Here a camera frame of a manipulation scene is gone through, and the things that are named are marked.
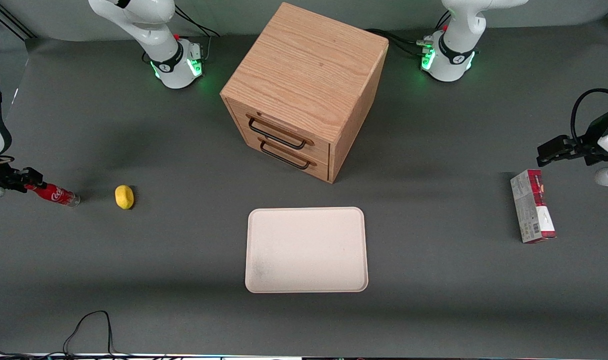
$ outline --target black metal handle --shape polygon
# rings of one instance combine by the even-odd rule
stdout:
[[[292,167],[294,167],[294,168],[297,168],[297,169],[299,169],[299,170],[306,170],[306,169],[308,169],[308,168],[309,168],[309,166],[310,166],[310,164],[311,164],[311,162],[310,162],[310,161],[307,161],[307,162],[306,162],[306,164],[304,164],[304,165],[298,165],[298,164],[295,164],[295,162],[292,162],[291,160],[285,159],[285,158],[283,158],[283,157],[279,156],[277,153],[273,153],[273,152],[270,152],[269,150],[266,150],[266,149],[264,148],[264,146],[265,146],[265,145],[266,145],[266,141],[262,141],[262,143],[260,144],[260,150],[261,150],[263,153],[265,153],[265,154],[266,154],[266,155],[268,155],[269,157],[273,157],[273,158],[276,158],[276,159],[277,159],[277,160],[279,160],[279,161],[285,162],[286,164],[289,164],[290,166],[292,166]]]
[[[268,139],[272,139],[274,141],[277,141],[281,145],[288,146],[289,148],[291,148],[293,150],[302,150],[302,148],[304,148],[304,145],[306,145],[306,140],[302,140],[301,144],[295,145],[294,143],[290,143],[288,141],[280,139],[277,136],[271,135],[271,134],[269,134],[266,131],[260,130],[260,129],[256,128],[255,126],[253,126],[253,123],[255,121],[256,121],[256,118],[251,117],[251,120],[248,122],[248,127],[251,128],[251,130],[253,130],[254,132],[256,132],[258,134],[262,134],[263,136],[267,137]]]

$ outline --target red cardboard box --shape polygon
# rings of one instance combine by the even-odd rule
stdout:
[[[526,170],[510,180],[521,241],[535,244],[557,237],[544,201],[541,170]]]

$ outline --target yellow lemon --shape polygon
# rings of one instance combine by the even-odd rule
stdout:
[[[115,203],[117,206],[128,210],[133,206],[135,202],[135,196],[133,195],[133,190],[126,185],[119,185],[115,188]]]

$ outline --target beige tray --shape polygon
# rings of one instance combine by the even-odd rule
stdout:
[[[368,283],[359,208],[256,209],[248,216],[248,291],[361,292]]]

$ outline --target coca-cola bottle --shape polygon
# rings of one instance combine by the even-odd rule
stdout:
[[[80,197],[75,193],[62,189],[54,184],[44,182],[43,185],[46,185],[46,188],[37,187],[31,184],[26,184],[24,187],[37,194],[40,198],[52,201],[53,203],[66,205],[69,208],[75,208],[77,205],[80,205]]]

